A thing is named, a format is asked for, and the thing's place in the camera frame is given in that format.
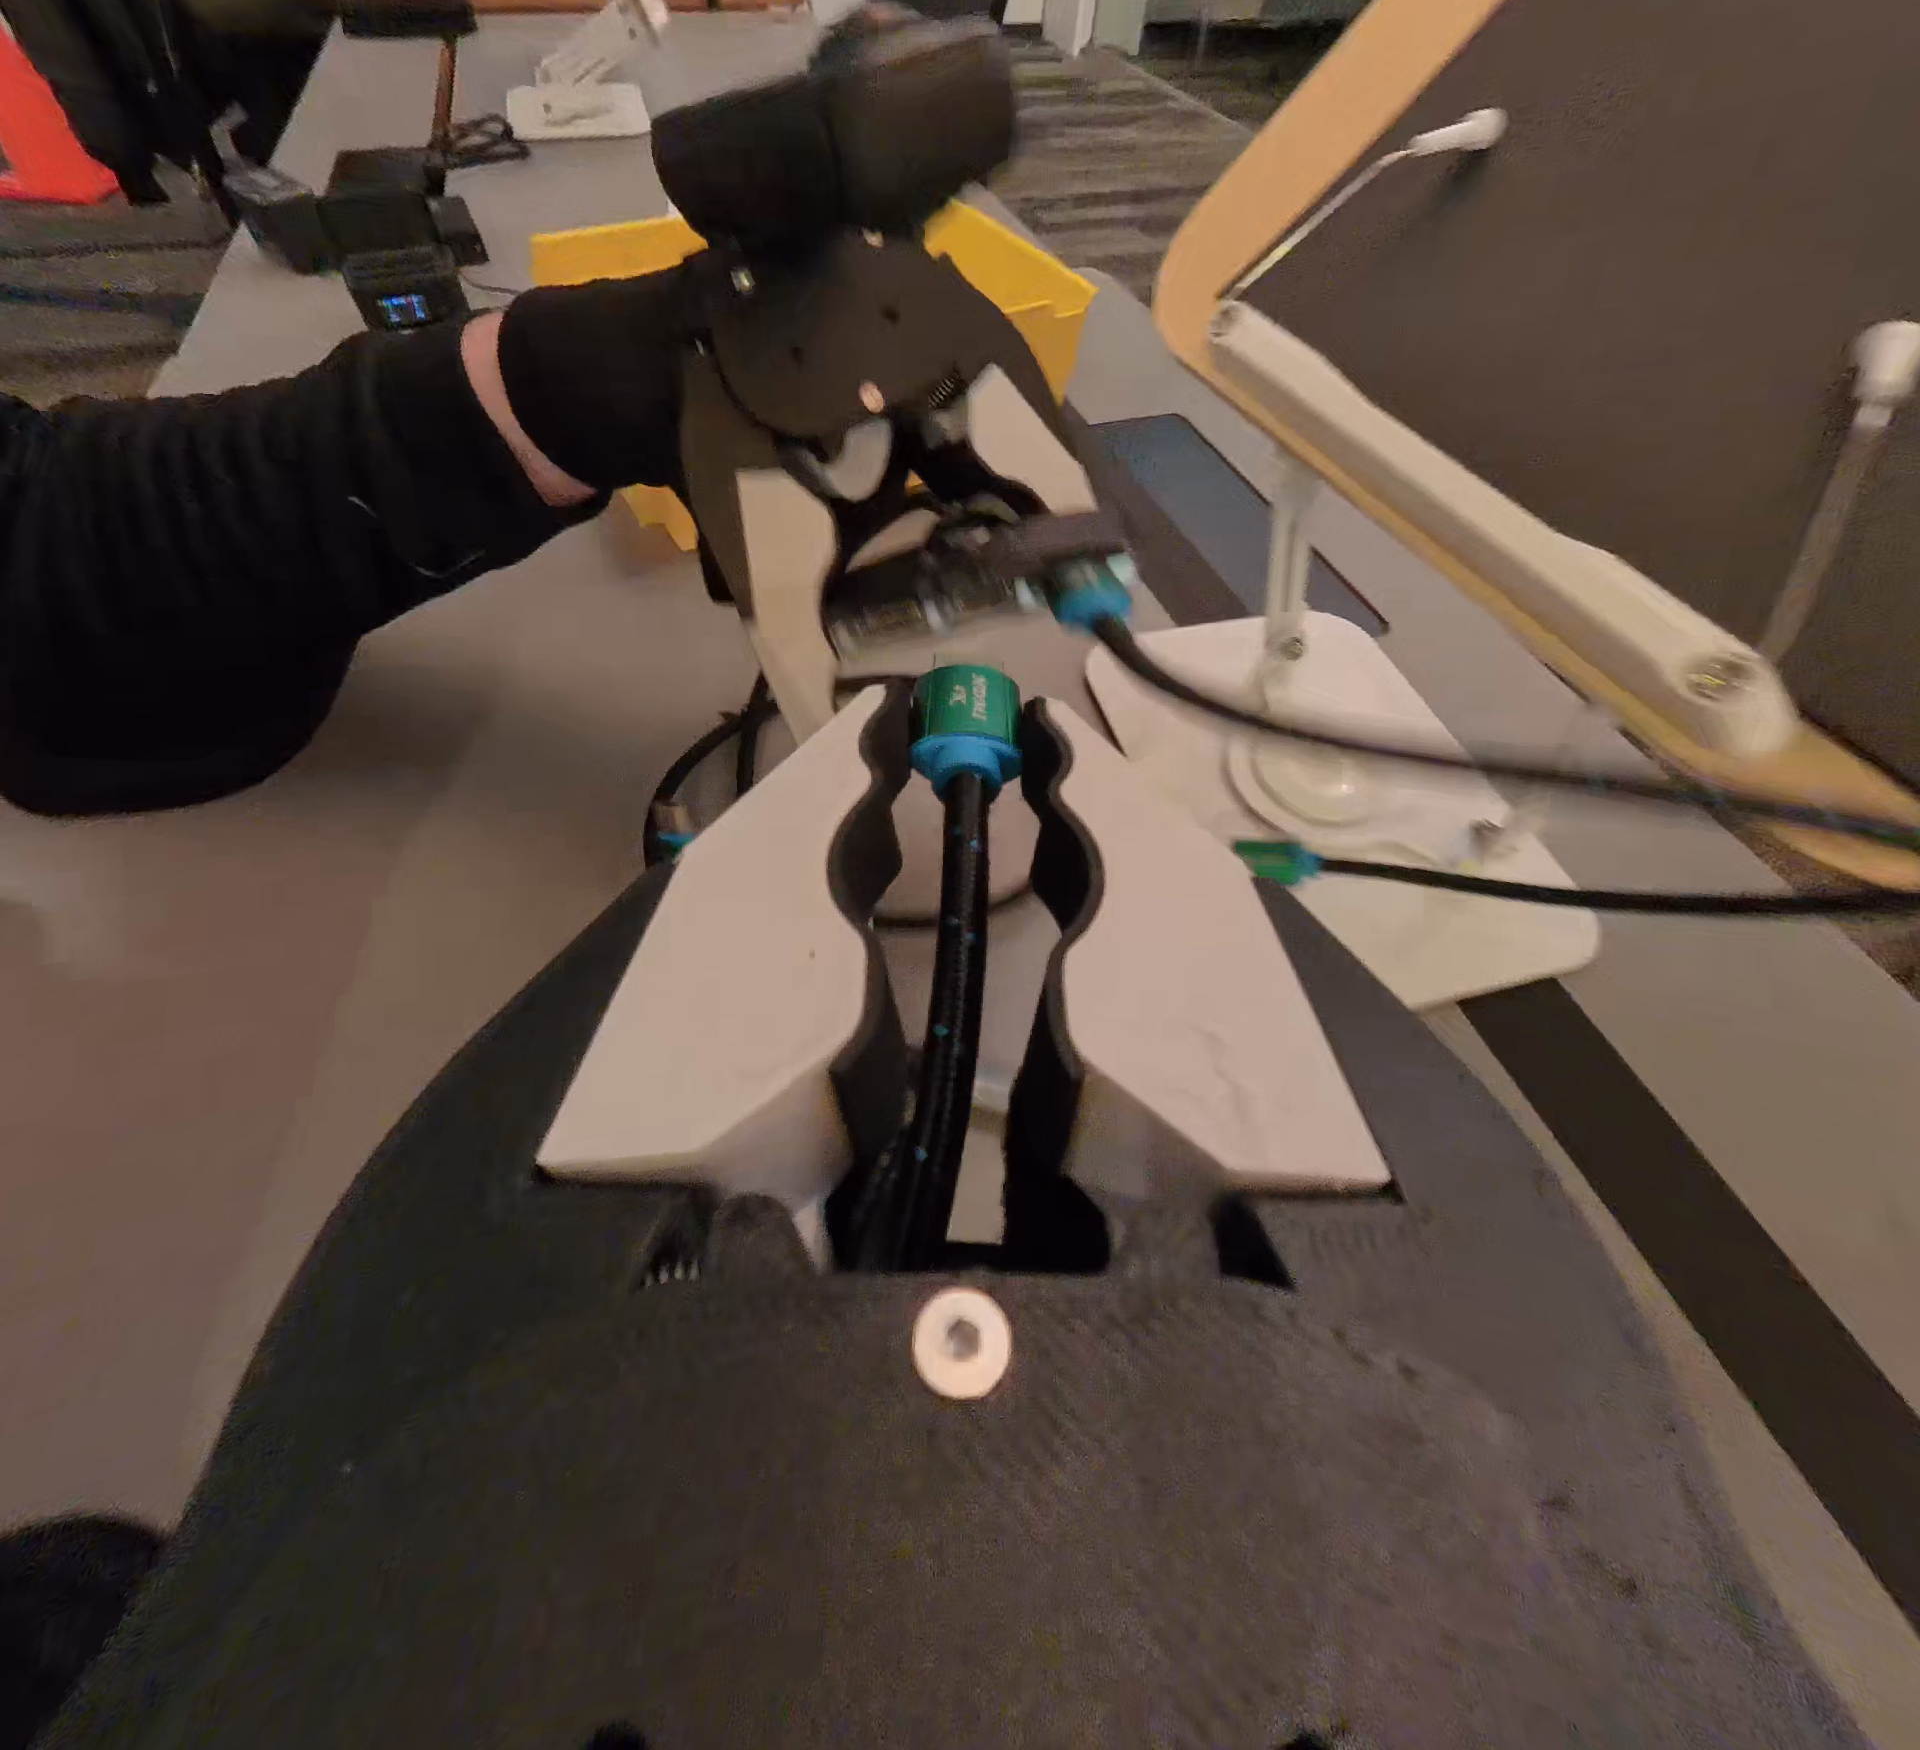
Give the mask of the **dark grey battery pack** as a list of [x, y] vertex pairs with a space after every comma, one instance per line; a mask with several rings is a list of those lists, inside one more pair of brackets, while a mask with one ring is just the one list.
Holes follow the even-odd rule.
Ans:
[[307, 183], [272, 165], [233, 163], [227, 196], [252, 241], [290, 272], [325, 275], [340, 267], [324, 200]]

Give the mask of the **black charger with blue display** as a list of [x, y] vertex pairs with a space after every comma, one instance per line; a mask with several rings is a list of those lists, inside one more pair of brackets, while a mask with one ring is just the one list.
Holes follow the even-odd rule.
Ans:
[[473, 313], [454, 251], [436, 241], [345, 254], [340, 275], [375, 334], [465, 322]]

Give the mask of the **yellow plastic bin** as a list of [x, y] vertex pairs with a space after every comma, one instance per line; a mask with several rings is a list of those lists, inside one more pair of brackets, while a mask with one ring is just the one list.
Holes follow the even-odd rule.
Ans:
[[642, 254], [642, 267], [595, 267], [571, 286], [693, 266], [704, 330], [683, 367], [680, 494], [709, 560], [709, 593], [748, 600], [735, 472], [785, 468], [839, 514], [839, 560], [898, 523], [1012, 521], [987, 494], [962, 434], [962, 395], [1003, 366], [1060, 410], [1090, 286], [973, 205], [949, 201], [923, 226], [847, 220], [693, 226], [689, 213], [536, 238], [536, 259]]

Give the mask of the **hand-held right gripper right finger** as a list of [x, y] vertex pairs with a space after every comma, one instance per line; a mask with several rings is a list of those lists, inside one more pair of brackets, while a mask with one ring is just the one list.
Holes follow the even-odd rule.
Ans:
[[1053, 917], [1012, 1179], [1104, 1197], [1376, 1193], [1390, 1163], [1236, 850], [1056, 699], [1023, 711]]

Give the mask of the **black bags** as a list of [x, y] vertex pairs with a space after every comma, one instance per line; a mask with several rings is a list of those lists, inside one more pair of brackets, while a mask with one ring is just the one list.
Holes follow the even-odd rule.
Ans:
[[5, 23], [79, 146], [135, 205], [169, 200], [161, 169], [227, 201], [223, 158], [182, 0], [2, 0]]

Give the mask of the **person's left hand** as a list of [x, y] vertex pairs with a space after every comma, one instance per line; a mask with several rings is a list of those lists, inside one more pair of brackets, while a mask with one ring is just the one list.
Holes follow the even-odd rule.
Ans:
[[495, 359], [518, 434], [587, 489], [685, 494], [683, 367], [702, 330], [692, 262], [515, 297]]

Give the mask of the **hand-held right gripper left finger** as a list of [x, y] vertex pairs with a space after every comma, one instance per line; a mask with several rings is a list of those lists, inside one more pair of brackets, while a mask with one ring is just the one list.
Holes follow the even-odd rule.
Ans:
[[539, 1167], [761, 1195], [831, 1267], [831, 1201], [897, 1138], [910, 1048], [876, 931], [902, 873], [910, 685], [872, 684], [708, 826], [563, 1090]]

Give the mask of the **orange red object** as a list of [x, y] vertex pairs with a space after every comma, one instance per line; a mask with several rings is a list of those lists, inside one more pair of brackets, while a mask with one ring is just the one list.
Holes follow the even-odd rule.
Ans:
[[2, 201], [103, 205], [119, 196], [115, 176], [92, 158], [2, 21]]

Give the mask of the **person's left forearm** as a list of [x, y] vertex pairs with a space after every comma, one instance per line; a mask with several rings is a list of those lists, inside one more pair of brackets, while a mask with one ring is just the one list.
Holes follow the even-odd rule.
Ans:
[[358, 334], [223, 395], [5, 395], [2, 794], [51, 820], [273, 777], [364, 638], [610, 504], [553, 501], [462, 325]]

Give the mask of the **dark rounded object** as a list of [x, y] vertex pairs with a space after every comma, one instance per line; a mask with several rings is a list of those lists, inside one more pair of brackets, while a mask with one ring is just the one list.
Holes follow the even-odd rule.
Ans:
[[2, 1535], [2, 1746], [39, 1736], [167, 1547], [164, 1528], [98, 1514]]

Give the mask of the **black power adapter box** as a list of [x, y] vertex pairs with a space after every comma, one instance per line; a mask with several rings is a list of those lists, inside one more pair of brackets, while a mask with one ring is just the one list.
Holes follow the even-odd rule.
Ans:
[[491, 250], [473, 208], [446, 191], [444, 170], [423, 149], [375, 146], [336, 152], [319, 196], [332, 267], [352, 258], [446, 247], [465, 267], [483, 267]]

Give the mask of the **black hdmi switch box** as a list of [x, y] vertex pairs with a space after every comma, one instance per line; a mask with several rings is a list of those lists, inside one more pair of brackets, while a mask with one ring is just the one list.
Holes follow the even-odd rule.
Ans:
[[1042, 613], [1070, 627], [1127, 617], [1138, 563], [1117, 517], [944, 521], [915, 548], [844, 573], [826, 631], [844, 660]]

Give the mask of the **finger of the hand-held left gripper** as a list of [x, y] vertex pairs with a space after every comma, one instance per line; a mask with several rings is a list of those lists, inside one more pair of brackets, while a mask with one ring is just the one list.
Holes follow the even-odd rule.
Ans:
[[826, 631], [826, 586], [839, 560], [839, 514], [785, 468], [735, 472], [747, 552], [747, 636], [796, 741], [835, 711], [839, 652]]
[[960, 399], [965, 443], [994, 501], [1016, 523], [1086, 517], [1099, 496], [1061, 437], [1060, 410], [1028, 396], [1003, 366], [985, 366]]

